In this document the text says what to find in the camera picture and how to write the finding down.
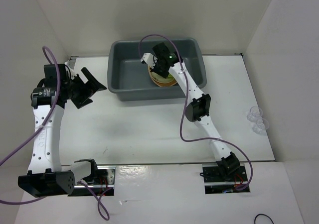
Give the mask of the cream ceramic plate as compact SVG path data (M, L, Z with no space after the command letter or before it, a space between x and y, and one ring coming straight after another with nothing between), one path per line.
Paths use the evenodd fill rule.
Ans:
M174 77L171 76L171 75L168 75L166 78L162 77L162 76L159 76L157 74L155 74L153 76L154 80L160 84L168 84L170 82L173 82L174 81Z

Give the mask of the woven bamboo fan-shaped basket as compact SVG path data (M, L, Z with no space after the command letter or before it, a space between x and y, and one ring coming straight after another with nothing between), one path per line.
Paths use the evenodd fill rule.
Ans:
M148 67L148 73L151 80L159 87L171 87L177 84L176 79L169 73L166 78L151 71L151 67Z

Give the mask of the clear plastic cups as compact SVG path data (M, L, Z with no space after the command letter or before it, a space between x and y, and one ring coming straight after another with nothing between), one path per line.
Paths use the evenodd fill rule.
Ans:
M263 110L258 106L253 106L250 108L249 112L246 115L246 118L250 122L255 122L258 119L262 118Z

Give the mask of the green plastic plate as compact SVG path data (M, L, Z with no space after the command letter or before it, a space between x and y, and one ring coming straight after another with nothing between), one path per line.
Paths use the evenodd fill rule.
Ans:
M164 78L164 77L158 75L157 73L152 72L151 67L149 67L149 74L154 80L156 80L158 82L162 82L162 83L167 83L167 82L170 82L174 79L174 77L171 74L168 74L168 76L166 78Z

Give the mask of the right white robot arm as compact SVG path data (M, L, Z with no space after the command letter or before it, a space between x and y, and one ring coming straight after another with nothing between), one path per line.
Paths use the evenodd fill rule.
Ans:
M141 61L146 63L150 71L167 78L172 75L186 95L186 106L183 109L183 118L194 123L203 130L209 140L218 171L217 174L224 181L231 180L240 167L240 162L231 151L213 124L209 114L211 97L204 93L196 84L181 57L177 52L171 52L162 42L153 47L152 53L144 53Z

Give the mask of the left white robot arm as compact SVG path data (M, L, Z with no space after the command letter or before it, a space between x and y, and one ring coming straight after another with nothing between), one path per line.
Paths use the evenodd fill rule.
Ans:
M33 197L70 195L78 182L94 184L99 179L94 159L80 159L66 169L60 162L60 130L65 104L71 101L80 109L92 103L91 97L96 92L106 90L87 68L82 68L81 72L87 82L65 64L44 65L45 77L31 93L38 134L27 174L18 177L18 186Z

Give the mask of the grey plastic bin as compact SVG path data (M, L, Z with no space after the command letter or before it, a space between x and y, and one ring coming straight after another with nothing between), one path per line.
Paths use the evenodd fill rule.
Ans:
M170 39L178 48L186 68L199 88L207 84L206 69L197 41L193 38ZM138 40L112 44L107 71L108 89L121 101L142 101L184 98L179 85L159 87L150 78L148 66L142 64Z

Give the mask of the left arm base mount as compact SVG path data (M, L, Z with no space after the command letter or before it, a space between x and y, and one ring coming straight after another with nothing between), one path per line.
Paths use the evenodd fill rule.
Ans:
M98 197L114 196L116 166L98 165L97 176L91 181L82 180ZM92 197L93 195L82 185L76 185L69 197Z

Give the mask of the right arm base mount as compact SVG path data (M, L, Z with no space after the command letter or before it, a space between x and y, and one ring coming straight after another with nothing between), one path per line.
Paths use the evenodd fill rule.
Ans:
M248 182L246 168L241 165L240 168L226 178L219 174L217 164L204 164L199 175L203 178L205 194L232 194L249 193L250 187L244 190L237 190L237 187L245 186Z

